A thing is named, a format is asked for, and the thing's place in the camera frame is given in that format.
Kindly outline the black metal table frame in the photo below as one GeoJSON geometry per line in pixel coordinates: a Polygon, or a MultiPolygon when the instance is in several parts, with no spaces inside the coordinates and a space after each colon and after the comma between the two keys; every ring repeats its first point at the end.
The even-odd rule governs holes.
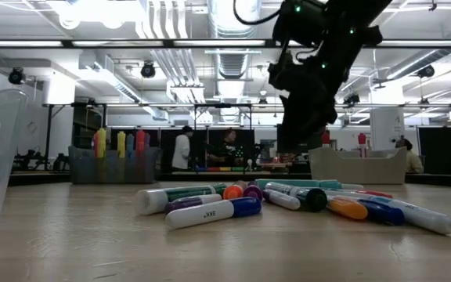
{"type": "MultiPolygon", "coordinates": [[[[182,172],[162,173],[158,177],[166,182],[234,182],[238,179],[311,179],[310,174],[261,174],[260,172],[182,172]]],[[[17,172],[9,177],[9,186],[29,186],[50,183],[66,183],[71,180],[68,172],[17,172]]],[[[407,174],[405,183],[451,187],[451,175],[407,174]]]]}

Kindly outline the dark green-capped marker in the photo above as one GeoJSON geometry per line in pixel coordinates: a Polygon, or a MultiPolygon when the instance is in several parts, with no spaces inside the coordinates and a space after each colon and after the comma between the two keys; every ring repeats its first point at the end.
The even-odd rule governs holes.
{"type": "Polygon", "coordinates": [[[320,212],[327,206],[327,195],[320,188],[270,182],[265,186],[264,190],[266,189],[296,197],[301,202],[301,207],[297,211],[320,212]]]}

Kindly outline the thin white red-capped marker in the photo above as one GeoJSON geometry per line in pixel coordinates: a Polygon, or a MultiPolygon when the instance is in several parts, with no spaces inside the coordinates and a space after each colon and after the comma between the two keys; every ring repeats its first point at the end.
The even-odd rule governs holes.
{"type": "Polygon", "coordinates": [[[391,194],[388,194],[388,193],[382,193],[382,192],[379,192],[379,191],[373,191],[373,190],[355,190],[354,192],[360,193],[360,194],[374,195],[374,196],[378,196],[378,197],[393,198],[393,196],[392,196],[391,194]]]}

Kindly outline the dark grey plastic bin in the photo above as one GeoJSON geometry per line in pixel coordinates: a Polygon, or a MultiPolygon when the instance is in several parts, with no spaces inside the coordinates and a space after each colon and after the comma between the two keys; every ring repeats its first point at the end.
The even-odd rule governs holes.
{"type": "Polygon", "coordinates": [[[108,150],[105,158],[94,158],[93,150],[68,147],[70,177],[74,184],[151,184],[161,173],[162,152],[149,147],[141,157],[119,158],[108,150]]]}

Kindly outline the white purple-capped marker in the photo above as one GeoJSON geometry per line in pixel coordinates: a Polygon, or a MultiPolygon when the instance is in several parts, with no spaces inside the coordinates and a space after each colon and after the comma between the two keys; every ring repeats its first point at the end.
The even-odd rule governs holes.
{"type": "Polygon", "coordinates": [[[182,208],[189,208],[193,206],[198,206],[202,204],[209,204],[212,202],[221,201],[222,196],[220,194],[205,194],[205,195],[198,195],[198,196],[191,196],[191,197],[183,197],[176,199],[172,202],[169,202],[165,205],[164,213],[167,215],[170,212],[173,212],[174,210],[182,209],[182,208]]]}

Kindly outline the slim teal marker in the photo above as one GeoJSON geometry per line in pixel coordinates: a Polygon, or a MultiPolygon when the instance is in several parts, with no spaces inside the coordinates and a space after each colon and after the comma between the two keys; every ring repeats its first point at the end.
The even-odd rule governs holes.
{"type": "Polygon", "coordinates": [[[290,186],[300,187],[322,187],[330,189],[341,189],[342,184],[337,180],[313,180],[313,179],[256,179],[259,188],[263,190],[265,186],[270,183],[281,183],[290,186]]]}

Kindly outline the black monitor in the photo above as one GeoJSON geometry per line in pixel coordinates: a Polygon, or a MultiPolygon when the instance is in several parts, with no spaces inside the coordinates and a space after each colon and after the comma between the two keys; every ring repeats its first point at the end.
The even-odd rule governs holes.
{"type": "Polygon", "coordinates": [[[291,131],[282,124],[276,126],[277,152],[283,154],[305,154],[322,146],[324,128],[313,133],[291,131]]]}

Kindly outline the white blue-capped marker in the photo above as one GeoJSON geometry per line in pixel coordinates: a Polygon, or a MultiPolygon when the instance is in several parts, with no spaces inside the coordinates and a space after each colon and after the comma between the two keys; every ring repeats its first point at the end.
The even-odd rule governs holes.
{"type": "Polygon", "coordinates": [[[176,230],[224,219],[257,215],[261,210],[262,202],[258,198],[241,197],[171,211],[166,215],[164,223],[167,228],[176,230]]]}

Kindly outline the slim red marker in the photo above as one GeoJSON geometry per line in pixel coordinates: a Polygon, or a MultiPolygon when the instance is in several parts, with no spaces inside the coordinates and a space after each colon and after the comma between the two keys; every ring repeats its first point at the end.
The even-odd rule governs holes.
{"type": "Polygon", "coordinates": [[[144,153],[146,133],[143,130],[138,130],[136,133],[135,153],[137,157],[141,157],[144,153]]]}

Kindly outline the person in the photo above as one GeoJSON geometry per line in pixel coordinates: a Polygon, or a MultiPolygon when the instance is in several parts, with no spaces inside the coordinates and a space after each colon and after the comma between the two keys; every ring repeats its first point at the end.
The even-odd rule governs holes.
{"type": "Polygon", "coordinates": [[[182,171],[188,169],[190,139],[193,136],[193,129],[188,125],[182,128],[182,133],[175,138],[175,149],[171,166],[174,170],[182,171]]]}
{"type": "Polygon", "coordinates": [[[396,141],[396,148],[406,148],[406,173],[407,174],[421,174],[424,172],[424,166],[418,155],[412,149],[413,145],[408,139],[401,138],[396,141]]]}
{"type": "Polygon", "coordinates": [[[208,160],[215,167],[239,167],[244,165],[241,150],[235,145],[236,132],[232,128],[225,131],[222,142],[208,154],[208,160]]]}

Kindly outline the purple marker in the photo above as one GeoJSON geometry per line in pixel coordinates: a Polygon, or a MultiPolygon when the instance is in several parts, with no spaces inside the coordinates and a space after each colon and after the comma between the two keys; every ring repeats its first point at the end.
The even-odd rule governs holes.
{"type": "Polygon", "coordinates": [[[263,200],[263,193],[262,190],[260,189],[258,182],[257,181],[250,181],[246,188],[244,189],[243,192],[243,196],[244,197],[253,197],[253,198],[257,198],[260,201],[263,200]]]}

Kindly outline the silver ventilation duct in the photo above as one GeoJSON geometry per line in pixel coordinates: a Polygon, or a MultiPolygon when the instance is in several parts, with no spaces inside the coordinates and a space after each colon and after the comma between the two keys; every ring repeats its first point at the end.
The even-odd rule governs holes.
{"type": "MultiPolygon", "coordinates": [[[[213,38],[250,39],[256,27],[240,23],[233,13],[233,0],[207,0],[208,23],[213,38]]],[[[236,11],[246,21],[260,19],[262,0],[236,0],[236,11]]],[[[224,54],[215,56],[215,66],[222,78],[240,79],[246,73],[249,55],[224,54]]]]}

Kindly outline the white green-capped marker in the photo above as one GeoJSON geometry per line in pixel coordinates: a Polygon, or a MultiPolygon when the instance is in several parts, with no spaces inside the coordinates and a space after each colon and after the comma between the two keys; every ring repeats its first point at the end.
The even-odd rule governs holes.
{"type": "Polygon", "coordinates": [[[227,185],[218,183],[202,186],[183,186],[164,189],[139,190],[132,201],[135,214],[152,215],[164,210],[167,203],[184,197],[208,194],[222,195],[227,185]]]}

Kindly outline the thin white light-blue marker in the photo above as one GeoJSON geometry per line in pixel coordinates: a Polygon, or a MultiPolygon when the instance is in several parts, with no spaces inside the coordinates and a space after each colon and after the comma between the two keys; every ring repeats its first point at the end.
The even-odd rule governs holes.
{"type": "Polygon", "coordinates": [[[368,200],[400,209],[411,225],[443,235],[451,234],[451,217],[448,215],[387,197],[369,196],[368,200]]]}

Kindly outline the light grey plastic bin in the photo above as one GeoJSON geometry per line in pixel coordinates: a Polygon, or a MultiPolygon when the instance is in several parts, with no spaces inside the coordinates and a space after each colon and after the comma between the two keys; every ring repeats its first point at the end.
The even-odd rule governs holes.
{"type": "Polygon", "coordinates": [[[320,147],[308,152],[314,179],[341,183],[399,185],[405,182],[406,149],[371,150],[361,158],[359,151],[336,151],[320,147]]]}

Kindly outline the black overhead beam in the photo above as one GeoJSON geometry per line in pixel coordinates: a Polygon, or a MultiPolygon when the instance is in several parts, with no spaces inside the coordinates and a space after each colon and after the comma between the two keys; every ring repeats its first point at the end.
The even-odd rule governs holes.
{"type": "MultiPolygon", "coordinates": [[[[272,39],[9,40],[0,49],[276,49],[272,39]]],[[[385,39],[376,49],[451,49],[451,39],[385,39]]]]}

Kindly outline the thin dark blue marker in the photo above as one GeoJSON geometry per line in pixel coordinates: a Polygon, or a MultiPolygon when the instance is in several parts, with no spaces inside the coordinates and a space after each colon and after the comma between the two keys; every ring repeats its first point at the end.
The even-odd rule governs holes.
{"type": "Polygon", "coordinates": [[[392,226],[400,226],[405,222],[405,216],[399,208],[392,208],[386,204],[365,199],[358,199],[357,202],[366,208],[366,218],[370,221],[392,226]]]}

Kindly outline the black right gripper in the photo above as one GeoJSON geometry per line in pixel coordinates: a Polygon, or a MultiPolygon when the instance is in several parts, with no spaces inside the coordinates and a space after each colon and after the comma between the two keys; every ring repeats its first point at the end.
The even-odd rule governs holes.
{"type": "Polygon", "coordinates": [[[280,57],[268,68],[269,84],[285,91],[280,96],[283,120],[279,124],[279,152],[302,154],[323,145],[324,127],[315,131],[300,126],[324,126],[337,118],[335,94],[348,80],[350,51],[339,42],[323,42],[316,54],[293,61],[289,43],[281,44],[280,57]]]}

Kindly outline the thin orange marker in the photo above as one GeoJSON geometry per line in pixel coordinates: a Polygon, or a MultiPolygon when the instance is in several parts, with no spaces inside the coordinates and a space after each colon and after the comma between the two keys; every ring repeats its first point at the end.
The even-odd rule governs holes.
{"type": "Polygon", "coordinates": [[[347,197],[329,196],[327,209],[354,220],[364,220],[368,216],[368,211],[364,205],[347,197]]]}

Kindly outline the black background frame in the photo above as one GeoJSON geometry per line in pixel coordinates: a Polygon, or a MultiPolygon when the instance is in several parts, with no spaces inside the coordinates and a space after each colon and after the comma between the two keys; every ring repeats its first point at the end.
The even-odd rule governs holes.
{"type": "MultiPolygon", "coordinates": [[[[43,104],[43,107],[60,109],[64,107],[79,107],[79,108],[102,108],[103,115],[107,114],[110,108],[114,109],[140,109],[150,114],[154,120],[168,121],[169,114],[165,114],[165,111],[176,109],[178,112],[187,110],[192,114],[194,123],[197,124],[197,120],[205,112],[211,110],[224,110],[224,109],[237,109],[239,113],[245,113],[249,119],[253,118],[253,113],[268,114],[272,113],[278,115],[284,112],[284,108],[281,104],[264,104],[264,103],[70,103],[70,104],[43,104]]],[[[399,108],[406,110],[410,115],[416,116],[419,114],[425,114],[435,111],[451,111],[451,103],[404,103],[404,104],[335,104],[334,108],[337,112],[337,117],[348,116],[351,118],[357,114],[371,112],[371,110],[385,109],[385,108],[399,108]]]]}

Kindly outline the white pillar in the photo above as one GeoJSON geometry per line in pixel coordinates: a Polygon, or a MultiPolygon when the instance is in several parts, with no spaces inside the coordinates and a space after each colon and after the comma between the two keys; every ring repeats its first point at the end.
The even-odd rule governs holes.
{"type": "Polygon", "coordinates": [[[390,150],[405,135],[403,109],[385,107],[370,112],[370,131],[373,150],[390,150]]]}

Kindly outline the orange-pink marker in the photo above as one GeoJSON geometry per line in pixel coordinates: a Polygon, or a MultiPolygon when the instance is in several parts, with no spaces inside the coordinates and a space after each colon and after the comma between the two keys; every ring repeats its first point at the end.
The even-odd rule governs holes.
{"type": "Polygon", "coordinates": [[[244,196],[244,190],[247,188],[247,184],[243,180],[238,180],[232,185],[225,188],[222,198],[225,200],[230,200],[234,198],[240,198],[244,196]]]}

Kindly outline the black partition curtain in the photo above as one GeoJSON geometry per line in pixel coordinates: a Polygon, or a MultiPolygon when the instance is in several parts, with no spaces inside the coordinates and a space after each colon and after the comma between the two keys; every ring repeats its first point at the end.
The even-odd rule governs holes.
{"type": "Polygon", "coordinates": [[[418,137],[424,172],[451,175],[451,127],[418,128],[418,137]]]}
{"type": "MultiPolygon", "coordinates": [[[[173,172],[178,128],[144,128],[148,146],[161,151],[162,172],[173,172]]],[[[191,172],[242,172],[254,158],[254,131],[244,128],[197,128],[189,139],[191,172]]]]}

